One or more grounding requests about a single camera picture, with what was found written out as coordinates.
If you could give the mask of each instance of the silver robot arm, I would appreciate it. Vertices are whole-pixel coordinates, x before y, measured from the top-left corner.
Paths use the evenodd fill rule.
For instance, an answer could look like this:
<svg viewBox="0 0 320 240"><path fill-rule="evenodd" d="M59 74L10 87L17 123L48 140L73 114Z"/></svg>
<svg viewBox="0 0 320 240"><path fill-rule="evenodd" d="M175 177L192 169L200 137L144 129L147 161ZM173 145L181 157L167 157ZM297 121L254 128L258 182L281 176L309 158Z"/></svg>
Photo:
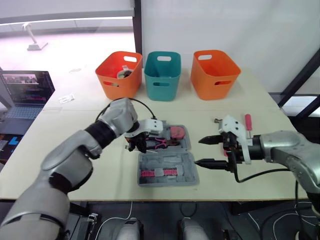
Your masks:
<svg viewBox="0 0 320 240"><path fill-rule="evenodd" d="M67 194L91 176L90 159L99 158L103 148L124 133L130 134L127 141L143 148L141 141L145 132L159 133L163 129L161 121L151 121L154 124L143 129L145 120L140 124L128 98L113 101L95 123L77 131L46 156L36 180L17 199L2 222L0 239L64 239L70 208Z"/></svg>
<svg viewBox="0 0 320 240"><path fill-rule="evenodd" d="M266 162L286 166L293 173L320 217L320 145L293 131L276 131L253 138L257 138L256 144L260 141L261 157Z"/></svg>
<svg viewBox="0 0 320 240"><path fill-rule="evenodd" d="M320 217L320 145L309 142L294 131L276 131L247 138L245 127L231 116L219 123L220 135L206 136L199 142L214 145L223 143L228 161L213 158L196 162L200 167L220 169L234 173L238 179L237 164L264 159L268 163L286 166L306 191L313 211Z"/></svg>

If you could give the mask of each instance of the pink pliers handle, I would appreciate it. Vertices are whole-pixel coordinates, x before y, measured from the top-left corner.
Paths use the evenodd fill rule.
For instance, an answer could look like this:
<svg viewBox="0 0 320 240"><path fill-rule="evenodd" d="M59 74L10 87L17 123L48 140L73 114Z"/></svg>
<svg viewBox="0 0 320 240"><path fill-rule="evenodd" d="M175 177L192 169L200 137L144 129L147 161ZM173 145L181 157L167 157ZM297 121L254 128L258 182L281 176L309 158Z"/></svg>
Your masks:
<svg viewBox="0 0 320 240"><path fill-rule="evenodd" d="M146 141L152 141L155 143L159 143L158 145L147 147L147 149L166 149L167 146L167 140L164 137L148 137L145 139Z"/></svg>

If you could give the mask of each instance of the white cable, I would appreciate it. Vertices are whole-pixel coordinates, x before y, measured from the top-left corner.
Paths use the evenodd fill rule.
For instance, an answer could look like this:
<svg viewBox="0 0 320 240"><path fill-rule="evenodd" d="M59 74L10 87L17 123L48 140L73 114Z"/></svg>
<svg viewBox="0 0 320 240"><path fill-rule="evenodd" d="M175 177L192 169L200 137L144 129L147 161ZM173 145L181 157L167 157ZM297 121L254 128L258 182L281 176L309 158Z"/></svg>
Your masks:
<svg viewBox="0 0 320 240"><path fill-rule="evenodd" d="M298 204L311 204L311 203L312 202L310 202L310 201L300 201L300 202L298 202ZM301 215L301 217L304 217L304 218L317 218L316 216L306 216L306 215Z"/></svg>
<svg viewBox="0 0 320 240"><path fill-rule="evenodd" d="M252 221L255 223L256 227L258 228L258 230L260 230L260 226L257 223L257 221L254 219L254 217L250 214L250 212L248 212L249 217L252 219Z"/></svg>
<svg viewBox="0 0 320 240"><path fill-rule="evenodd" d="M99 232L100 232L100 230L101 230L102 226L103 226L106 222L108 222L109 220L112 220L112 219L128 220L128 219L131 217L131 213L132 213L132 204L133 204L133 201L131 201L130 213L129 213L129 215L128 215L128 217L127 217L127 218L123 218L123 217L111 217L111 218L108 218L107 220L105 220L105 221L101 224L101 226L99 227L98 232L96 233L96 236L95 236L95 239L94 239L94 240L97 240L97 239L98 239Z"/></svg>
<svg viewBox="0 0 320 240"><path fill-rule="evenodd" d="M282 215L281 217L279 217L277 220L275 220L275 221L273 222L272 230L273 230L273 236L274 236L274 239L275 239L275 240L278 240L277 237L276 237L276 231L275 231L276 223L277 223L279 220L281 220L282 218L284 218L285 216L289 216L289 215L298 216L297 213L287 213L287 214ZM302 219L302 221L304 221L304 222L306 222L307 224L310 224L310 225L312 225L312 226L314 226L314 227L316 226L316 225L312 224L311 222L308 222L308 221L306 221L306 220L304 220L304 219Z"/></svg>

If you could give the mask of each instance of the red screwdriver handle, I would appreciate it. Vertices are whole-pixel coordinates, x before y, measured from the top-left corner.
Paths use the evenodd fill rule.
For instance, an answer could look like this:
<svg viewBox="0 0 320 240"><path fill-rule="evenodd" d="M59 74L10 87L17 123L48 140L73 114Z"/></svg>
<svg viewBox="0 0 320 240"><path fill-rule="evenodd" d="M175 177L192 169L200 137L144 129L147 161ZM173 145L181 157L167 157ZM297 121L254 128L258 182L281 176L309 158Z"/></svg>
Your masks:
<svg viewBox="0 0 320 240"><path fill-rule="evenodd" d="M244 116L245 119L245 128L247 131L252 131L252 122L251 122L251 115L250 114L246 114Z"/></svg>

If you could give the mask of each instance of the gray foam tray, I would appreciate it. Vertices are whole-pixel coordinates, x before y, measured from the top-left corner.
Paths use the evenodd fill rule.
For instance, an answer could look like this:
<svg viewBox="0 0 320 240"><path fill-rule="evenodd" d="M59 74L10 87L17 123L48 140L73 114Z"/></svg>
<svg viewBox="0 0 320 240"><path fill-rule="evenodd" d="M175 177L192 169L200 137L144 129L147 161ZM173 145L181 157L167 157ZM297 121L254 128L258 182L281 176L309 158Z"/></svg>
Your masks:
<svg viewBox="0 0 320 240"><path fill-rule="evenodd" d="M141 187L192 186L199 183L195 159L188 151L191 148L189 134L184 125L166 125L159 138L170 139L170 127L183 127L185 136L178 146L157 149L157 153L141 153L138 157L138 185ZM176 169L177 176L165 176L163 169ZM141 171L154 171L156 176L141 177Z"/></svg>

